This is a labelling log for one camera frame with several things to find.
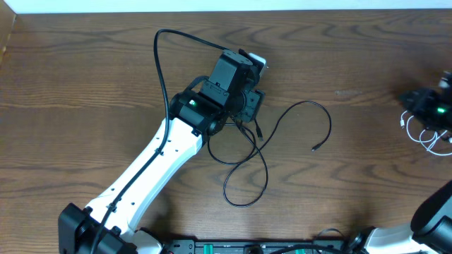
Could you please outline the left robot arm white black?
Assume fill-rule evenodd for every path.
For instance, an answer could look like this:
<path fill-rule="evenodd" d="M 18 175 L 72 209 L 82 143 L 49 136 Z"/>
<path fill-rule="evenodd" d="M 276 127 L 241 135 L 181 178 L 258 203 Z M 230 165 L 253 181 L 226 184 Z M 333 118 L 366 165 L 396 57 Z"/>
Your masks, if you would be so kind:
<path fill-rule="evenodd" d="M 177 170 L 228 119 L 256 118 L 267 67 L 244 50 L 222 51 L 213 72 L 197 77 L 171 100 L 168 115 L 144 150 L 113 184 L 84 208 L 70 203 L 59 215 L 60 253 L 161 253 L 163 244 L 138 228 L 145 211 Z"/>

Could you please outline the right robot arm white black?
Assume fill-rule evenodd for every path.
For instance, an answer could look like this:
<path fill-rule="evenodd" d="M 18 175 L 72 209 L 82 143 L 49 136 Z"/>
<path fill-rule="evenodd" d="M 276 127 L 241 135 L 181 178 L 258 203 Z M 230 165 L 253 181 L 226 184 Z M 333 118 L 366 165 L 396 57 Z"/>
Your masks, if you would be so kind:
<path fill-rule="evenodd" d="M 439 140 L 451 142 L 451 86 L 440 84 L 439 87 L 440 92 L 430 88 L 404 92 L 399 100 L 410 118 L 424 126 L 420 136 L 412 140 L 432 155 L 450 157 L 450 152 L 434 151 Z M 369 227 L 349 240 L 345 252 L 450 253 L 451 182 L 427 198 L 409 224 Z"/>

